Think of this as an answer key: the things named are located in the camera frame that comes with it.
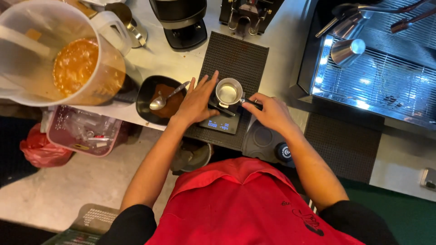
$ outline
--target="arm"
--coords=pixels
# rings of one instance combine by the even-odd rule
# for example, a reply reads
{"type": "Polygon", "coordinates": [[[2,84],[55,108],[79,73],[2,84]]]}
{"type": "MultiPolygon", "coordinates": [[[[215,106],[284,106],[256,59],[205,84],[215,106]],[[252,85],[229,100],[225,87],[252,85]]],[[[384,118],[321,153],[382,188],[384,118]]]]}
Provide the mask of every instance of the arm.
{"type": "Polygon", "coordinates": [[[218,71],[214,73],[210,81],[207,81],[207,78],[207,75],[203,77],[195,89],[195,78],[192,78],[179,110],[171,117],[162,136],[145,156],[133,176],[124,194],[120,211],[136,204],[153,208],[162,191],[171,161],[186,129],[193,123],[219,114],[217,110],[208,110],[207,106],[209,96],[218,78],[218,71]]]}
{"type": "Polygon", "coordinates": [[[280,133],[291,152],[301,184],[319,211],[333,204],[349,200],[333,171],[306,140],[298,125],[292,120],[286,104],[277,98],[256,93],[250,100],[263,104],[259,111],[251,104],[242,106],[250,111],[264,126],[280,133]]]}

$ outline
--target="rubber bar mat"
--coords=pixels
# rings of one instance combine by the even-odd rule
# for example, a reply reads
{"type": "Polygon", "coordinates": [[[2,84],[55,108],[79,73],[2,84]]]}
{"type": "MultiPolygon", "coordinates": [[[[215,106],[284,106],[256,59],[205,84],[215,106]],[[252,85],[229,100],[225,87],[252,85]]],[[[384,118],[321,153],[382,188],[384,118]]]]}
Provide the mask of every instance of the rubber bar mat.
{"type": "MultiPolygon", "coordinates": [[[[212,32],[199,77],[206,74],[212,76],[218,70],[218,79],[238,80],[248,98],[259,89],[268,51],[269,48],[212,32]]],[[[185,136],[242,151],[250,116],[249,112],[243,110],[235,135],[193,125],[185,136]]]]}
{"type": "Polygon", "coordinates": [[[381,132],[311,113],[304,135],[334,174],[369,184],[381,132]]]}

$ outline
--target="apron logo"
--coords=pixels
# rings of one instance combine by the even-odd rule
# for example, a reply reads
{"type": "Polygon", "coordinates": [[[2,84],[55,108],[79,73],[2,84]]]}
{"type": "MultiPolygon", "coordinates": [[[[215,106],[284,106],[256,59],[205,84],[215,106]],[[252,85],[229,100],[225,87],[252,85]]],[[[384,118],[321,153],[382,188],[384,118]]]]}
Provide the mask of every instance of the apron logo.
{"type": "Polygon", "coordinates": [[[315,218],[315,215],[313,214],[303,215],[300,209],[293,209],[292,213],[303,220],[304,225],[309,231],[319,236],[324,236],[324,232],[318,228],[318,226],[320,226],[320,223],[317,222],[317,218],[315,218]]]}

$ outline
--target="floor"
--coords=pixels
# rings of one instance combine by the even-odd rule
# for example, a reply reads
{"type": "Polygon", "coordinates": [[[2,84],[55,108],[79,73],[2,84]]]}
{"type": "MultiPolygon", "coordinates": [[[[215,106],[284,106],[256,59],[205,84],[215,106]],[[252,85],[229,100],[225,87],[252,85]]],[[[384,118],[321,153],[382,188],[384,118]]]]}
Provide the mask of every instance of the floor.
{"type": "MultiPolygon", "coordinates": [[[[161,133],[143,127],[127,144],[114,148],[106,157],[75,154],[62,167],[41,169],[1,188],[0,219],[63,231],[86,203],[118,209],[136,169],[161,133]]],[[[156,222],[159,222],[176,179],[177,176],[168,174],[153,207],[156,222]]]]}

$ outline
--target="black bowl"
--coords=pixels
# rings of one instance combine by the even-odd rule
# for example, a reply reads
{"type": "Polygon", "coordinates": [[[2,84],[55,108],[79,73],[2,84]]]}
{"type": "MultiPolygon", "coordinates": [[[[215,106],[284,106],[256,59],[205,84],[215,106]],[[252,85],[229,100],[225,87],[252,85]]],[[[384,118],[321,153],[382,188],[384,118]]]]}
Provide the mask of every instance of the black bowl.
{"type": "MultiPolygon", "coordinates": [[[[153,98],[154,90],[158,84],[165,84],[166,86],[173,88],[177,88],[181,85],[180,82],[164,76],[156,75],[148,77],[145,79],[144,83],[142,83],[141,88],[139,89],[138,97],[136,99],[136,112],[138,112],[138,115],[148,122],[166,126],[170,121],[169,118],[161,118],[160,116],[154,115],[150,112],[151,99],[153,98]]],[[[179,93],[182,93],[183,97],[185,97],[186,92],[187,90],[185,88],[179,93]]]]}

